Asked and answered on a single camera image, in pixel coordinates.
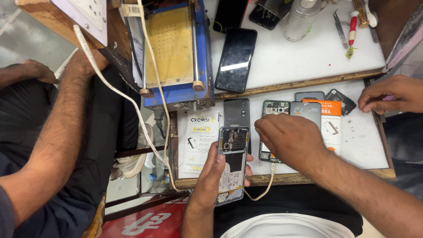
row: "lcd separator machine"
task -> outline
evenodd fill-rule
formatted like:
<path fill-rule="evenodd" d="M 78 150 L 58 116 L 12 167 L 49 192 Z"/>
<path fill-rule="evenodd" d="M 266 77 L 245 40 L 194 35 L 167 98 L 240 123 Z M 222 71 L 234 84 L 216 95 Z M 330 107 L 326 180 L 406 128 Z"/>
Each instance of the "lcd separator machine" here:
<path fill-rule="evenodd" d="M 214 106 L 209 21 L 203 0 L 154 10 L 146 20 L 146 27 L 168 111 L 192 112 Z M 144 107 L 163 110 L 147 47 L 143 72 Z"/>

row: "barcode sticker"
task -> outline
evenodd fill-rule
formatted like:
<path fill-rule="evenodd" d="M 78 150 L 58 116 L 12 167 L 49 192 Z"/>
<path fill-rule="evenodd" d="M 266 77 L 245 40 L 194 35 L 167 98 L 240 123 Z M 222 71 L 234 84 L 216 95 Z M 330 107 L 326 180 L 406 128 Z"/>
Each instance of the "barcode sticker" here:
<path fill-rule="evenodd" d="M 125 17 L 140 17 L 138 4 L 122 4 L 122 12 Z"/>

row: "white cable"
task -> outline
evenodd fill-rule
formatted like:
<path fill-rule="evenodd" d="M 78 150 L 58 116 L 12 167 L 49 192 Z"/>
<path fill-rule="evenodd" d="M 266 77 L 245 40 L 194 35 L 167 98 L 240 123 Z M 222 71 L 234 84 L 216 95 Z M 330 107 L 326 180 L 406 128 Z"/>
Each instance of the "white cable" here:
<path fill-rule="evenodd" d="M 107 80 L 104 78 L 103 74 L 101 73 L 99 67 L 97 66 L 96 60 L 94 59 L 93 55 L 91 54 L 91 50 L 88 47 L 87 41 L 84 38 L 84 35 L 82 34 L 81 28 L 78 25 L 74 25 L 74 31 L 75 34 L 78 38 L 79 43 L 81 44 L 81 48 L 82 50 L 85 52 L 88 60 L 90 61 L 91 65 L 93 66 L 94 70 L 96 71 L 96 74 L 100 77 L 100 79 L 103 81 L 103 83 L 109 87 L 110 89 L 112 89 L 115 93 L 121 95 L 122 97 L 128 99 L 129 101 L 132 102 L 132 104 L 134 104 L 135 110 L 137 111 L 138 114 L 138 118 L 140 119 L 141 122 L 141 127 L 144 131 L 144 134 L 146 136 L 147 142 L 150 145 L 150 147 L 152 148 L 152 150 L 154 151 L 155 155 L 163 162 L 165 162 L 162 157 L 159 155 L 159 153 L 156 150 L 156 147 L 154 147 L 153 143 L 151 142 L 150 137 L 148 136 L 147 133 L 147 128 L 146 125 L 144 124 L 144 120 L 143 117 L 141 116 L 141 112 L 140 109 L 138 108 L 138 105 L 136 104 L 136 102 L 130 98 L 129 96 L 127 96 L 126 94 L 122 93 L 121 91 L 117 90 L 115 87 L 113 87 L 109 82 L 107 82 Z"/>
<path fill-rule="evenodd" d="M 270 182 L 269 182 L 269 185 L 267 186 L 267 189 L 266 189 L 266 191 L 264 191 L 264 193 L 262 194 L 262 195 L 260 195 L 260 196 L 258 196 L 257 198 L 252 198 L 249 194 L 248 194 L 248 192 L 244 189 L 244 192 L 245 192 L 245 194 L 251 199 L 251 200 L 253 200 L 253 201 L 257 201 L 257 200 L 259 200 L 260 198 L 262 198 L 264 195 L 266 195 L 267 194 L 267 192 L 269 191 L 269 189 L 270 189 L 270 186 L 272 186 L 272 182 L 273 182 L 273 176 L 275 175 L 275 169 L 276 168 L 276 163 L 272 163 L 272 168 L 270 169 L 270 171 L 271 171 L 271 175 L 270 175 Z"/>
<path fill-rule="evenodd" d="M 137 0 L 137 1 L 138 1 L 138 7 L 140 8 L 140 13 L 141 13 L 141 25 L 143 27 L 144 39 L 145 39 L 145 42 L 148 45 L 148 48 L 150 49 L 150 54 L 151 54 L 151 59 L 153 61 L 154 71 L 156 72 L 157 85 L 159 86 L 160 96 L 162 97 L 163 107 L 165 108 L 165 112 L 166 112 L 166 119 L 168 120 L 167 127 L 166 127 L 166 139 L 165 139 L 165 148 L 167 148 L 168 139 L 169 139 L 169 130 L 170 130 L 170 118 L 169 118 L 168 107 L 166 106 L 165 96 L 163 95 L 163 90 L 162 90 L 162 86 L 161 86 L 161 82 L 160 82 L 160 78 L 159 78 L 159 71 L 157 70 L 157 65 L 156 65 L 156 58 L 154 57 L 153 48 L 151 47 L 150 40 L 149 40 L 148 34 L 147 34 L 146 20 L 144 18 L 144 7 L 141 3 L 141 0 Z M 172 170 L 170 169 L 169 160 L 166 156 L 166 151 L 164 153 L 164 158 L 166 160 L 166 164 L 167 164 L 168 169 L 169 169 L 170 181 L 172 182 L 173 188 L 176 191 L 183 191 L 183 190 L 177 189 L 176 186 L 175 186 L 175 182 L 173 181 L 173 176 L 172 176 Z"/>

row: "red sign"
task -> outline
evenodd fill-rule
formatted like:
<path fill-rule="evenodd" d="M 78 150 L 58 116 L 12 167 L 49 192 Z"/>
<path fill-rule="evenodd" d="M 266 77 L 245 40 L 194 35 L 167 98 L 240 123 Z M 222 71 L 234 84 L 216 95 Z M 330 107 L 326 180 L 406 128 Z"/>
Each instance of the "red sign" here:
<path fill-rule="evenodd" d="M 179 238 L 188 197 L 110 221 L 100 238 Z"/>

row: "shoe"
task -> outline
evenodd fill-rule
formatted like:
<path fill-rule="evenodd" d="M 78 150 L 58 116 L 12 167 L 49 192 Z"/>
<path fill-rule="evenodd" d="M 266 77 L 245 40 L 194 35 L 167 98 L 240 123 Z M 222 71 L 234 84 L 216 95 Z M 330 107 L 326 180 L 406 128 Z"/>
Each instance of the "shoe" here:
<path fill-rule="evenodd" d="M 112 172 L 110 173 L 109 180 L 113 181 L 113 180 L 119 178 L 120 176 L 122 176 L 123 174 L 124 173 L 119 168 L 113 168 Z"/>
<path fill-rule="evenodd" d="M 153 141 L 154 140 L 153 127 L 150 126 L 149 124 L 146 124 L 146 128 L 147 128 L 148 136 L 150 137 L 151 141 Z M 138 149 L 149 148 L 150 145 L 148 145 L 146 136 L 141 126 L 138 128 L 138 131 L 139 131 Z M 113 165 L 113 167 L 119 168 L 123 172 L 124 178 L 132 178 L 141 172 L 141 170 L 143 169 L 146 157 L 147 157 L 147 154 L 133 155 L 133 156 L 128 156 L 124 158 L 119 158 L 119 159 L 116 159 L 117 162 Z"/>

